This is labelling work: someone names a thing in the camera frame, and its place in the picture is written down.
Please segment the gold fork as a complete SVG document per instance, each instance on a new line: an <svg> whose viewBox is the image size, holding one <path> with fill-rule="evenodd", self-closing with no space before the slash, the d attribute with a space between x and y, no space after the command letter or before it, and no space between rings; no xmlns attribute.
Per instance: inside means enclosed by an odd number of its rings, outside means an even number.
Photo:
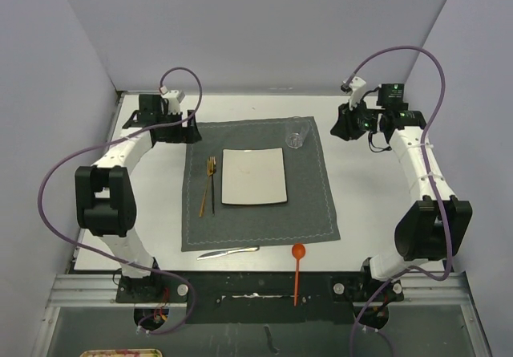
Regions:
<svg viewBox="0 0 513 357"><path fill-rule="evenodd" d="M206 203L206 198L207 198L207 193L208 193L208 185L210 182L210 178L214 173L214 165L215 165L215 157L210 156L207 161L207 180L206 180L204 193L203 193L201 204L200 204L199 217L202 217L204 215L205 203Z"/></svg>

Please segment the dark handled silver fork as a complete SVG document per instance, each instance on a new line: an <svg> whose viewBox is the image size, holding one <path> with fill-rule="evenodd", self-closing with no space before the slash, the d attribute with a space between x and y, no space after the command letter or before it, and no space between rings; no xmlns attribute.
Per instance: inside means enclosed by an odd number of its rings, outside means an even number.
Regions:
<svg viewBox="0 0 513 357"><path fill-rule="evenodd" d="M214 216L216 213L216 195L215 195L215 175L216 175L216 158L214 156L210 157L210 180L211 180L211 209L212 215Z"/></svg>

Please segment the clear plastic cup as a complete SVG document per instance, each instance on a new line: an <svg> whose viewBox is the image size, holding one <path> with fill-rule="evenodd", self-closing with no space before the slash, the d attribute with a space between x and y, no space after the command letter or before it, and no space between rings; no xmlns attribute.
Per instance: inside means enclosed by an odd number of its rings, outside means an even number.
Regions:
<svg viewBox="0 0 513 357"><path fill-rule="evenodd" d="M304 117L295 116L285 122L285 143L289 148L301 148L309 133L309 121Z"/></svg>

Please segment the white square plate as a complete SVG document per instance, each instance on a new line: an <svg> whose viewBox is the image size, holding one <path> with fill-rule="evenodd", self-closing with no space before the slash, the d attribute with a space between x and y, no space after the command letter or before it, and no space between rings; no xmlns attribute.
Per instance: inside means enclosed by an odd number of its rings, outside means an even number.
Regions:
<svg viewBox="0 0 513 357"><path fill-rule="evenodd" d="M222 152L224 205L275 205L288 201L282 148Z"/></svg>

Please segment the dark grey cloth placemat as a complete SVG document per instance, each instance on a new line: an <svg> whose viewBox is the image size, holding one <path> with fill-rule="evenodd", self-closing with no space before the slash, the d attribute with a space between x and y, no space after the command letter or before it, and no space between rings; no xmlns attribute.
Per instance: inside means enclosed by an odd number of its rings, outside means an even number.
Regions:
<svg viewBox="0 0 513 357"><path fill-rule="evenodd" d="M340 239L317 124L312 116L304 118L309 121L309 133L304 145L298 149L289 148L285 143L288 118L199 125L202 141L186 148L182 186L182 251ZM283 149L288 201L275 205L224 205L221 202L223 150L270 148ZM199 217L210 156L216 158L216 213L212 215L210 180L204 215Z"/></svg>

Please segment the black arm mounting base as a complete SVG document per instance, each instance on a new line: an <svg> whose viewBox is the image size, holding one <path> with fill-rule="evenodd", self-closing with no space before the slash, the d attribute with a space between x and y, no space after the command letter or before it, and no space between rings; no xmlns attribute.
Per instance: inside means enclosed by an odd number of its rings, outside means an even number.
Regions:
<svg viewBox="0 0 513 357"><path fill-rule="evenodd" d="M388 305L404 299L400 282L383 287L369 272L179 272L142 282L119 280L115 300L123 304L163 303L192 310L188 325L351 324L359 306L379 326Z"/></svg>

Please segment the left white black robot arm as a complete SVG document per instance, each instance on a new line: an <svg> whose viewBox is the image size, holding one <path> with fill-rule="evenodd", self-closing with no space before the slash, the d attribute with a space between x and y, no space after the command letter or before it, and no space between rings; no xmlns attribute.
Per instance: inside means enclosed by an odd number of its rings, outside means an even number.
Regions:
<svg viewBox="0 0 513 357"><path fill-rule="evenodd" d="M163 281L153 275L156 260L143 246L136 230L137 207L130 175L157 143L194 144L201 141L196 118L184 121L180 104L184 93L138 96L139 108L122 126L118 138L99 160L75 171L75 198L79 227L107 245L125 278L147 302L163 292Z"/></svg>

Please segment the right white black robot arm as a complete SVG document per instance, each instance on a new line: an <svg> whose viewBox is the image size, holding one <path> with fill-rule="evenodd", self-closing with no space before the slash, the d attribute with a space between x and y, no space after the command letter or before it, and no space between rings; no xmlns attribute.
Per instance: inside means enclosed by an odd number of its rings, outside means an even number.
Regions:
<svg viewBox="0 0 513 357"><path fill-rule="evenodd" d="M403 84L375 88L375 108L366 105L370 91L363 79L354 78L341 89L349 100L339 106L331 135L351 141L381 133L402 166L411 199L411 207L394 230L393 245L370 258L370 272L357 280L358 293L374 300L385 291L386 279L410 267L455 256L473 210L470 202L459 199L447 184L426 134L425 118L404 102Z"/></svg>

